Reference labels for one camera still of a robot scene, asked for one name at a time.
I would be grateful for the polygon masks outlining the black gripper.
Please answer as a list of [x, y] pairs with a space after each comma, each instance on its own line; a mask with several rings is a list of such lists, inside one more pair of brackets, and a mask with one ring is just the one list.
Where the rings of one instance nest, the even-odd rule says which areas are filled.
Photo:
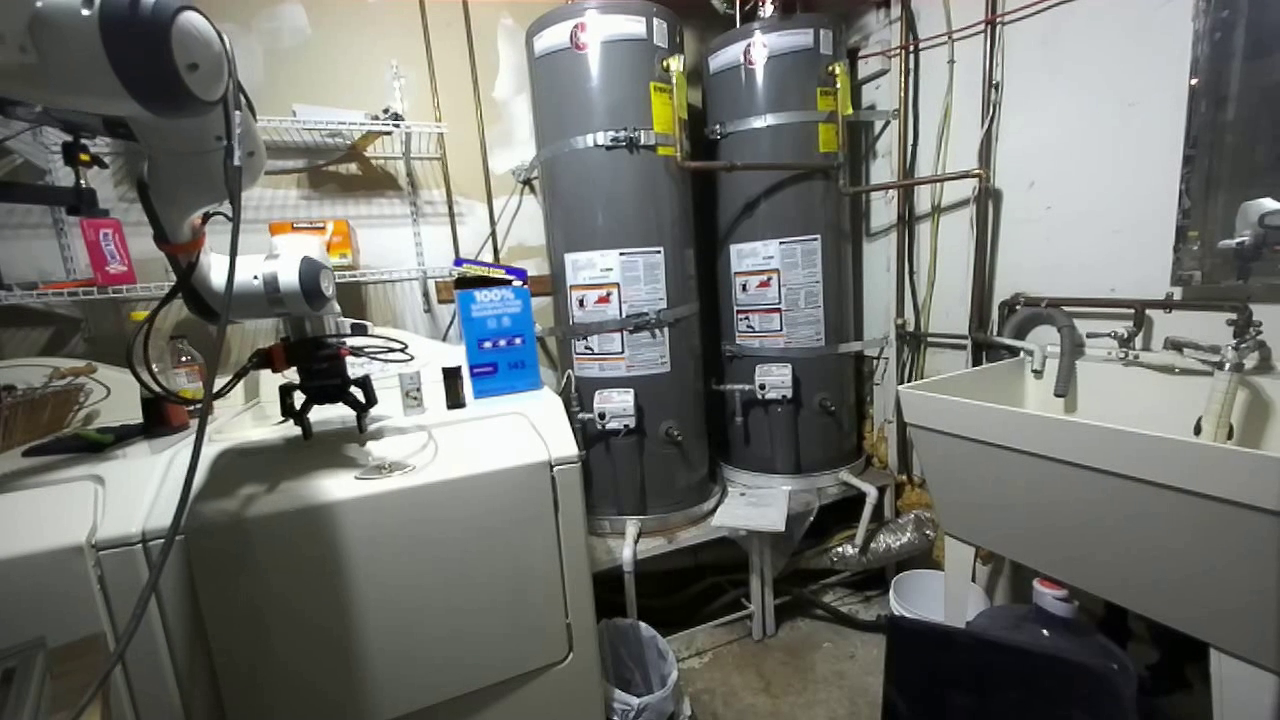
[[340, 398], [354, 417], [354, 432], [369, 432], [376, 384], [349, 371], [340, 326], [290, 320], [281, 339], [281, 365], [290, 369], [290, 380], [274, 390], [281, 419], [296, 424], [303, 440], [313, 434], [313, 398]]

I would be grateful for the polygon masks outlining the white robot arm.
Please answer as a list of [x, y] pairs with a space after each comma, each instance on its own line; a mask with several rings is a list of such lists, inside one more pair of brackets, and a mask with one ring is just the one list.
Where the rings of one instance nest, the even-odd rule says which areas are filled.
[[283, 324], [283, 419], [313, 432], [314, 405], [343, 405], [369, 426], [376, 387], [349, 371], [330, 267], [205, 247], [198, 219], [240, 216], [267, 152], [228, 31], [197, 0], [0, 0], [0, 101], [6, 116], [120, 144], [190, 317]]

